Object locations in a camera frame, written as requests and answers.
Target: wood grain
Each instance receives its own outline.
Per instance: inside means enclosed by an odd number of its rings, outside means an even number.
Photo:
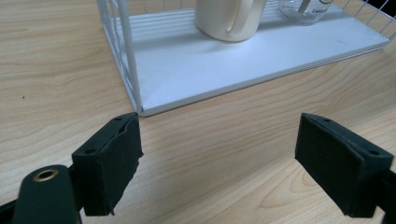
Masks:
[[[396,153],[396,43],[150,118],[114,217],[84,223],[380,223],[344,217],[293,159],[302,112]],[[92,0],[0,2],[0,203],[131,112]]]

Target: mug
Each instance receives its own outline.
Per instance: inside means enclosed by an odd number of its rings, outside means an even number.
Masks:
[[[219,40],[242,41],[256,33],[266,0],[197,0],[195,23]]]

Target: glass jar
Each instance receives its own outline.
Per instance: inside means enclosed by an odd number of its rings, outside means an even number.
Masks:
[[[333,0],[279,0],[279,10],[291,21],[314,23],[326,13]]]

